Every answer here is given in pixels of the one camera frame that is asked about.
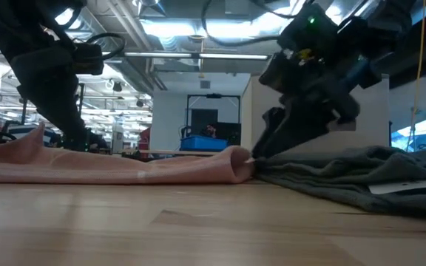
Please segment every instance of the ceiling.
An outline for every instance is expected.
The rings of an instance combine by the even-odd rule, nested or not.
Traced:
[[[305,0],[267,0],[272,10],[298,12]],[[139,4],[139,0],[88,0],[79,16],[80,27],[67,31],[73,38],[88,39],[99,33],[117,33],[127,42],[127,52],[214,52],[243,55],[272,55],[280,48],[275,41],[252,44],[243,47],[223,47],[209,39],[193,41],[186,34],[175,35],[179,29],[194,30],[201,34],[200,13],[205,0],[161,0],[167,16],[162,16],[153,8]],[[359,13],[366,16],[380,0],[316,0],[327,14],[336,22]],[[422,9],[422,0],[414,5],[412,13],[416,23]],[[285,19],[251,4],[250,0],[216,0],[206,15],[211,32],[229,34],[223,41],[240,41],[259,35],[278,34],[288,24]],[[158,25],[170,25],[170,28]],[[119,45],[114,39],[105,38],[97,42],[105,51]],[[6,64],[0,56],[0,64]],[[87,125],[98,127],[109,125],[122,113],[126,116],[128,134],[134,136],[152,121],[150,111],[153,103],[149,95],[154,91],[170,91],[185,94],[221,93],[240,95],[248,82],[250,74],[261,73],[265,61],[229,60],[229,59],[192,59],[169,58],[131,58],[120,57],[106,62],[106,71],[101,76],[80,76],[80,82],[87,86],[86,96],[112,98],[112,83],[121,82],[122,92],[116,92],[113,99],[85,99],[84,112]],[[201,81],[210,81],[210,89],[201,89]],[[2,105],[21,106],[18,101],[14,78],[3,78],[1,93],[12,95],[2,98]]]

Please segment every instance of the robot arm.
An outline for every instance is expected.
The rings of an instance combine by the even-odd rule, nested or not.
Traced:
[[[74,149],[83,149],[87,142],[87,130],[75,105],[76,74],[100,75],[103,61],[126,45],[123,40],[119,49],[102,55],[101,47],[93,42],[107,36],[120,38],[110,33],[74,44],[64,30],[85,5],[86,0],[0,0],[0,50],[21,83],[17,89],[41,115],[79,143]],[[74,10],[74,16],[67,25],[59,25],[55,17],[67,8]]]
[[[359,104],[349,93],[381,81],[374,63],[411,28],[415,1],[381,1],[368,19],[350,17],[340,25],[318,4],[305,4],[278,39],[283,50],[260,77],[283,94],[284,108],[263,115],[266,130],[253,156],[270,157],[327,134],[331,121],[355,120]]]

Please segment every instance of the yellow cable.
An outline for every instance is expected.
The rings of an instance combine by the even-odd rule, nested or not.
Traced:
[[[419,103],[420,76],[422,75],[423,50],[425,47],[425,11],[426,11],[426,0],[423,0],[422,32],[420,35],[419,70],[417,70],[415,97],[413,98],[412,118],[410,120],[410,134],[408,135],[407,148],[405,149],[405,151],[408,151],[408,147],[410,146],[410,138],[412,137],[412,132],[413,132],[413,137],[415,137],[415,124],[416,124],[415,116],[417,113],[417,105]]]

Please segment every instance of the white wall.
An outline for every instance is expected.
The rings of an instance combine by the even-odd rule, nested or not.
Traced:
[[[151,150],[179,149],[180,129],[186,125],[187,94],[156,92],[153,99],[154,109],[152,110],[149,148]],[[216,109],[218,110],[218,122],[238,122],[238,99],[197,99],[192,97],[190,98],[190,109]]]
[[[415,91],[416,81],[390,91],[390,121],[393,123],[393,132],[410,126]],[[417,106],[420,111],[416,116],[416,121],[426,120],[426,76],[420,80],[419,102]]]

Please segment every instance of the blue container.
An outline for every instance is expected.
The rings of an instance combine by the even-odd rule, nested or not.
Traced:
[[[228,146],[227,140],[212,137],[191,136],[181,140],[181,151],[222,151]]]

